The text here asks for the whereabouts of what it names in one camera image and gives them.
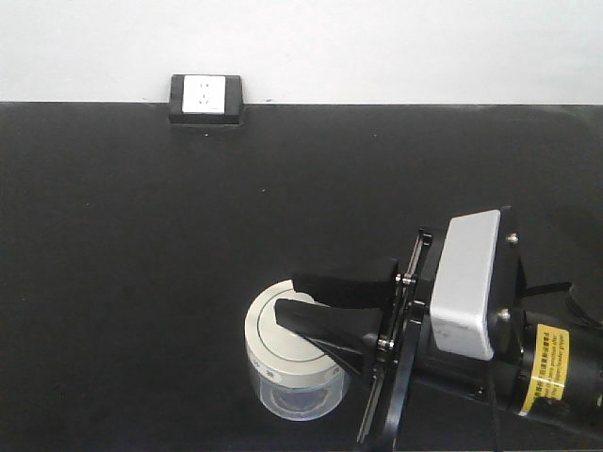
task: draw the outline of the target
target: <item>white jar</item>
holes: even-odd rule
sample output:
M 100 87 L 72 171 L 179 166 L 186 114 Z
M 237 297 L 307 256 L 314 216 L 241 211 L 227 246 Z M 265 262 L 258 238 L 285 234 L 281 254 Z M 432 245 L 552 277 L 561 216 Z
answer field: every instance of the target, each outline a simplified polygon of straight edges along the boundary
M 245 317 L 253 389 L 266 408 L 284 419 L 317 419 L 339 404 L 350 377 L 319 348 L 277 325 L 277 299 L 317 304 L 295 292 L 291 281 L 274 284 L 255 299 Z

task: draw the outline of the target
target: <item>white lid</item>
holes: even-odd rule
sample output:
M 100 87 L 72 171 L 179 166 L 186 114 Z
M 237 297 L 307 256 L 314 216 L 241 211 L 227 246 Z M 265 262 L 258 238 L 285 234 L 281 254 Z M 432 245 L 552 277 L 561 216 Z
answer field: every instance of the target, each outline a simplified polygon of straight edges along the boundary
M 309 388 L 330 381 L 341 368 L 299 335 L 276 323 L 277 299 L 318 304 L 295 292 L 291 281 L 266 289 L 253 301 L 245 317 L 245 342 L 250 362 L 264 378 L 289 388 Z

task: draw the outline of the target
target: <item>yellow warning label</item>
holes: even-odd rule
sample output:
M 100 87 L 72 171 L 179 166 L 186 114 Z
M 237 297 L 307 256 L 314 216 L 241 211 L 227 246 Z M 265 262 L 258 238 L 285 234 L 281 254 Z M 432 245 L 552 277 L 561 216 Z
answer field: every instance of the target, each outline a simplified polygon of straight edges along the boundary
M 569 365 L 569 331 L 539 324 L 530 386 L 520 415 L 530 412 L 538 397 L 561 400 Z

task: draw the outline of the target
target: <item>clear plastic jar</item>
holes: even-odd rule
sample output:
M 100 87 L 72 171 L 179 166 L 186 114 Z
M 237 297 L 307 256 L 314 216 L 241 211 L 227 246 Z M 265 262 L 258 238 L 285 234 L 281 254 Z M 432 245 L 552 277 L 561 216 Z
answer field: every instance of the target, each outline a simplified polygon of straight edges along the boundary
M 292 421 L 317 419 L 343 399 L 350 377 L 329 356 L 276 323 L 277 299 L 315 303 L 295 292 L 291 281 L 266 289 L 245 318 L 245 342 L 252 385 L 264 406 Z
M 307 388 L 288 388 L 270 381 L 251 363 L 250 373 L 253 389 L 264 406 L 290 421 L 311 421 L 324 416 L 339 405 L 350 385 L 350 377 L 343 371 L 337 371 L 330 381 Z

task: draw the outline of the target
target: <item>white wall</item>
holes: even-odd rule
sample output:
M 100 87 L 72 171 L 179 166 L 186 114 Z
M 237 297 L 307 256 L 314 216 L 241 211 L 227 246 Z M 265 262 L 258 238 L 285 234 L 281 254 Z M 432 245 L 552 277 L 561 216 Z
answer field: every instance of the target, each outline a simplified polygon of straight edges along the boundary
M 0 0 L 0 101 L 603 104 L 603 1 Z

